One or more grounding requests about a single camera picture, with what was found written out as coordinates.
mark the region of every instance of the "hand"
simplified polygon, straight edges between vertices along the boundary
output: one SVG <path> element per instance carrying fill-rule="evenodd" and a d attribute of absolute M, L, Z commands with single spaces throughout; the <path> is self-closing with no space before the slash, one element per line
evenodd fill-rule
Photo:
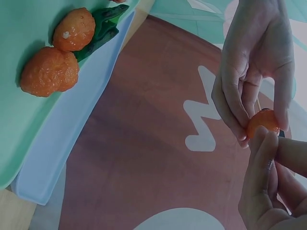
<path fill-rule="evenodd" d="M 248 230 L 306 229 L 307 190 L 282 166 L 307 176 L 306 148 L 305 142 L 278 139 L 263 127 L 256 131 L 250 141 L 251 154 L 238 205 Z"/>
<path fill-rule="evenodd" d="M 246 148 L 245 128 L 255 114 L 263 78 L 275 81 L 274 111 L 288 130 L 294 54 L 292 32 L 283 0 L 240 0 L 222 52 L 212 99 L 218 113 Z"/>

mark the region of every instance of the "finger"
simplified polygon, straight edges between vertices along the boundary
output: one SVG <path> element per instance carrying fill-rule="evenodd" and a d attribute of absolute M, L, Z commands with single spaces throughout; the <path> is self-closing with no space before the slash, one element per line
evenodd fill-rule
<path fill-rule="evenodd" d="M 238 140 L 239 145 L 240 145 L 243 149 L 246 149 L 246 148 L 249 147 L 248 142 L 249 142 L 249 138 L 248 138 L 248 137 L 246 137 L 245 140 Z"/>
<path fill-rule="evenodd" d="M 272 161 L 278 148 L 278 138 L 275 133 L 268 132 L 255 156 L 252 164 L 248 165 L 248 198 L 251 200 L 254 221 L 260 221 L 273 208 L 268 196 L 268 183 Z"/>
<path fill-rule="evenodd" d="M 307 199 L 307 190 L 287 168 L 276 163 L 276 170 L 278 173 L 278 193 L 289 210 L 293 214 L 297 214 L 295 211 Z"/>
<path fill-rule="evenodd" d="M 242 80 L 239 80 L 238 89 L 239 89 L 240 97 L 242 97 L 243 84 L 244 84 L 244 82 Z"/>
<path fill-rule="evenodd" d="M 255 103 L 258 98 L 261 81 L 262 75 L 259 73 L 256 66 L 253 63 L 250 63 L 241 96 L 242 104 L 250 118 L 255 115 Z"/>
<path fill-rule="evenodd" d="M 275 165 L 275 162 L 273 161 L 271 171 L 270 171 L 270 176 L 269 176 L 269 185 L 268 185 L 268 195 L 272 203 L 273 203 L 273 200 L 277 199 L 277 187 L 278 187 L 277 178 L 278 178 L 278 175 L 276 171 L 276 165 Z"/>
<path fill-rule="evenodd" d="M 307 177 L 307 142 L 279 138 L 275 160 L 286 168 Z"/>
<path fill-rule="evenodd" d="M 268 190 L 272 161 L 278 149 L 278 137 L 274 132 L 268 132 L 255 156 L 252 164 L 251 178 L 252 195 L 263 194 Z"/>
<path fill-rule="evenodd" d="M 222 89 L 227 104 L 239 124 L 242 127 L 246 127 L 249 117 L 241 101 L 241 95 L 238 88 L 239 78 L 240 76 L 235 69 L 228 67 L 222 69 Z"/>
<path fill-rule="evenodd" d="M 250 147 L 250 157 L 249 157 L 249 163 L 252 164 L 254 162 L 255 156 L 263 143 L 265 136 L 267 135 L 268 130 L 260 126 L 256 129 L 255 136 L 253 139 L 250 140 L 249 142 L 249 147 Z"/>
<path fill-rule="evenodd" d="M 225 124 L 234 133 L 236 138 L 239 141 L 245 140 L 247 138 L 246 132 L 239 124 L 235 116 L 232 114 L 225 99 L 225 95 L 222 90 L 222 80 L 220 75 L 217 75 L 215 78 L 211 97 L 215 104 L 217 112 L 219 113 Z"/>
<path fill-rule="evenodd" d="M 289 128 L 288 109 L 292 100 L 294 63 L 286 64 L 274 73 L 274 112 L 282 130 Z"/>

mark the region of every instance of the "orange fruit model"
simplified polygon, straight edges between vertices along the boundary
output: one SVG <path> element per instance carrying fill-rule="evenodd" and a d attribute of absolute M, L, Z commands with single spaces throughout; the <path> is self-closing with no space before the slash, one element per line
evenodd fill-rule
<path fill-rule="evenodd" d="M 69 12 L 53 34 L 53 46 L 64 51 L 78 51 L 89 44 L 94 36 L 95 20 L 86 8 Z"/>
<path fill-rule="evenodd" d="M 78 81 L 79 65 L 72 52 L 55 47 L 40 49 L 25 65 L 21 89 L 38 97 L 64 92 Z"/>
<path fill-rule="evenodd" d="M 247 136 L 253 138 L 256 129 L 259 126 L 267 128 L 269 131 L 274 131 L 279 135 L 280 128 L 278 126 L 277 119 L 275 117 L 274 111 L 271 109 L 263 109 L 256 113 L 249 121 L 248 127 L 246 129 Z"/>

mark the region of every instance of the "fingernail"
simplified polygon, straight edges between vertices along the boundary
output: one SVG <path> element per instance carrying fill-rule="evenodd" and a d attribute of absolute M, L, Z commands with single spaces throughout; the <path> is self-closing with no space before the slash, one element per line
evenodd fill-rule
<path fill-rule="evenodd" d="M 240 134 L 238 135 L 238 140 L 240 140 L 240 141 L 243 141 L 243 140 L 245 140 L 246 138 L 247 138 L 247 136 L 246 136 L 245 133 L 240 133 Z"/>

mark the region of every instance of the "light blue tray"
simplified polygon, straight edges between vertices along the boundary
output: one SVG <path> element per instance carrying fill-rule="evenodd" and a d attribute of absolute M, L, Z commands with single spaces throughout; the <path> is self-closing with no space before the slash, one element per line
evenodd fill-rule
<path fill-rule="evenodd" d="M 49 201 L 85 122 L 106 88 L 133 17 L 134 12 L 120 22 L 119 34 L 88 58 L 78 83 L 52 108 L 12 183 L 20 198 L 40 205 Z"/>

